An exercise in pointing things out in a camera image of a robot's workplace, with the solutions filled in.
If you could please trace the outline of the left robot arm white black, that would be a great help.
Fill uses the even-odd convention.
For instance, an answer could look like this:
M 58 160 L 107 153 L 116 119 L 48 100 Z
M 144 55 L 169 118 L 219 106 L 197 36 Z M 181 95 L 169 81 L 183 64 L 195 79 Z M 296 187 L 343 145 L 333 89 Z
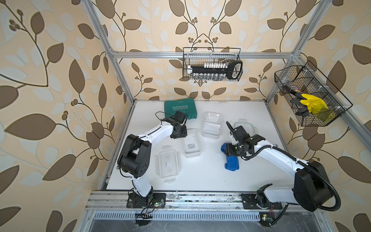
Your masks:
M 141 197 L 148 197 L 153 187 L 149 183 L 146 172 L 149 168 L 151 148 L 163 139 L 184 138 L 187 136 L 187 116 L 181 111 L 160 120 L 160 124 L 153 129 L 140 134 L 130 134 L 122 145 L 117 169 L 125 178 L 130 178 L 134 192 Z

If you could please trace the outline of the black handled pliers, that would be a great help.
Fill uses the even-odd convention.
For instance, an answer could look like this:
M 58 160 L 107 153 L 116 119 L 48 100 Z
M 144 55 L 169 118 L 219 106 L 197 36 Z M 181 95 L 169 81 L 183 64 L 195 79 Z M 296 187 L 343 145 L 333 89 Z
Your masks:
M 287 85 L 284 85 L 284 90 L 295 97 L 290 100 L 290 103 L 293 105 L 293 108 L 296 109 L 295 115 L 301 117 L 306 117 L 310 115 L 309 107 L 301 102 L 307 100 L 307 97 L 309 96 L 308 94 L 297 92 Z

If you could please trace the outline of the black socket set holder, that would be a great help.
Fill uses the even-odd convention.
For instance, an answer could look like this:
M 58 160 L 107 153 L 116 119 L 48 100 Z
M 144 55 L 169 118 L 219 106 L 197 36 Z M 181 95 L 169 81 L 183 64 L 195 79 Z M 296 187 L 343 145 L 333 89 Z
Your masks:
M 243 74 L 242 61 L 227 61 L 225 63 L 204 63 L 189 65 L 185 70 L 189 77 L 213 81 L 238 81 Z

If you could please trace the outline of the blue cleaning cloth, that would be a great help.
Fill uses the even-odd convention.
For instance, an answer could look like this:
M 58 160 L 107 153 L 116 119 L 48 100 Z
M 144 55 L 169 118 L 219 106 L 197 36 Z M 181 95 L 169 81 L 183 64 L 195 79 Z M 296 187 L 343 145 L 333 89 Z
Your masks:
M 239 170 L 239 160 L 236 156 L 229 156 L 227 154 L 227 146 L 228 143 L 224 143 L 221 147 L 221 151 L 226 155 L 226 163 L 225 163 L 225 169 L 229 171 L 236 171 Z

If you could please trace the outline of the green plastic tool case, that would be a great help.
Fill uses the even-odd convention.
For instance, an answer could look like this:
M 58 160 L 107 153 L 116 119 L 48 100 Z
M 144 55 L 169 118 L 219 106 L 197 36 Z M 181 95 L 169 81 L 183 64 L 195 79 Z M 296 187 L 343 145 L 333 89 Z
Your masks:
M 198 116 L 196 104 L 193 98 L 186 98 L 177 101 L 166 101 L 164 112 L 166 115 L 175 115 L 177 111 L 186 114 L 187 119 L 196 119 Z

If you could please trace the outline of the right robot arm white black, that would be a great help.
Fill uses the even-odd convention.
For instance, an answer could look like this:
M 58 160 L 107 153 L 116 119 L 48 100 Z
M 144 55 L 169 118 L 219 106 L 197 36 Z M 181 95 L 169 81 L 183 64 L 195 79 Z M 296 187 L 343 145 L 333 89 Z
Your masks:
M 341 208 L 340 195 L 322 164 L 299 159 L 258 134 L 249 135 L 243 126 L 233 128 L 227 123 L 227 127 L 232 137 L 232 143 L 226 144 L 227 156 L 245 161 L 264 158 L 293 179 L 290 185 L 266 184 L 259 188 L 254 200 L 257 207 L 267 209 L 275 203 L 285 203 L 299 205 L 310 212 L 317 209 L 334 212 Z

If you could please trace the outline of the yellow rubber glove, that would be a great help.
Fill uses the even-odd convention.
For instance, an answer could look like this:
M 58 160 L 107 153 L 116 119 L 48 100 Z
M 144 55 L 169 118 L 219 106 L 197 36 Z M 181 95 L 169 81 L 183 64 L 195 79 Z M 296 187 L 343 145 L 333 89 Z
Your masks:
M 300 103 L 306 106 L 310 114 L 318 114 L 323 110 L 329 110 L 326 103 L 319 97 L 310 94 L 302 94 L 302 100 Z

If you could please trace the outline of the clear lunch box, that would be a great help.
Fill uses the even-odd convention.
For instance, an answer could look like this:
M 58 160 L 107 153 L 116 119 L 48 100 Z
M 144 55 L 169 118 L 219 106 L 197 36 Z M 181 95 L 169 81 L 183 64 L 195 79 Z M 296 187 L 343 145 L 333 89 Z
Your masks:
M 223 115 L 215 112 L 205 112 L 202 135 L 210 139 L 218 139 L 221 135 Z
M 187 136 L 183 138 L 183 145 L 186 158 L 197 157 L 202 153 L 199 133 L 195 129 L 187 130 Z

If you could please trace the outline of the clear lunch box lid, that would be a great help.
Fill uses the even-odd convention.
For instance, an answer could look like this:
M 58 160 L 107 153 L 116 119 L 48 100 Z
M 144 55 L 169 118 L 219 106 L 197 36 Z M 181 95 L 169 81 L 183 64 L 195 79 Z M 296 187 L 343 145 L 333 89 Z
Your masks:
M 171 146 L 163 146 L 161 152 L 156 156 L 157 175 L 165 184 L 171 184 L 181 172 L 180 159 L 177 151 Z
M 250 135 L 257 134 L 257 128 L 250 122 L 248 122 L 246 119 L 239 119 L 237 122 L 233 124 L 233 127 L 236 128 L 238 126 L 242 126 L 244 130 Z

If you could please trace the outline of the aluminium front rail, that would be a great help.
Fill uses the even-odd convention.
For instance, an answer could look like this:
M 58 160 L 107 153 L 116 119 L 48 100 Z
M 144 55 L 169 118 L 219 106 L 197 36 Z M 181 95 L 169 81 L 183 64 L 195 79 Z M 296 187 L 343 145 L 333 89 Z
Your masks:
M 162 210 L 279 212 L 285 203 L 260 208 L 255 192 L 155 191 L 149 203 L 138 203 L 131 191 L 93 191 L 85 210 L 143 210 L 161 204 Z

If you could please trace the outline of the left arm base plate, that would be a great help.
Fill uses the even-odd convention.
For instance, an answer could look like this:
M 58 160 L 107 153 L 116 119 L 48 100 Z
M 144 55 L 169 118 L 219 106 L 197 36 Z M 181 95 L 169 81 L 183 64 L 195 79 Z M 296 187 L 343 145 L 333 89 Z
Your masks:
M 166 204 L 166 193 L 149 193 L 147 197 L 133 192 L 128 194 L 127 208 L 144 209 L 144 208 L 162 208 Z

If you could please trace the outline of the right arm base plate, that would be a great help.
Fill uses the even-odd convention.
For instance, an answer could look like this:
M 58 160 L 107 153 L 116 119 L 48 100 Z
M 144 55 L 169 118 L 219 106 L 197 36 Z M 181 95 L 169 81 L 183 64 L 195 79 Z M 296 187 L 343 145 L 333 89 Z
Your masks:
M 281 203 L 271 203 L 268 199 L 257 193 L 243 193 L 240 195 L 244 209 L 251 210 L 281 210 L 283 209 Z

